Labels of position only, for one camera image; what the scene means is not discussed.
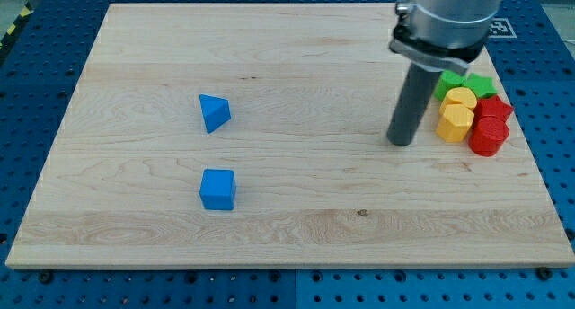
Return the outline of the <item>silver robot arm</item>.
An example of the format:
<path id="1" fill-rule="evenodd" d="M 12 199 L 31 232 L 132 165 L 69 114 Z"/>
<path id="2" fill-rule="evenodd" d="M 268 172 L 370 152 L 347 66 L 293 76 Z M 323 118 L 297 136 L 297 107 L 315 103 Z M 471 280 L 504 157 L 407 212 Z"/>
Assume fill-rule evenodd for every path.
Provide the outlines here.
<path id="1" fill-rule="evenodd" d="M 399 0 L 389 49 L 430 72 L 465 75 L 502 0 Z"/>

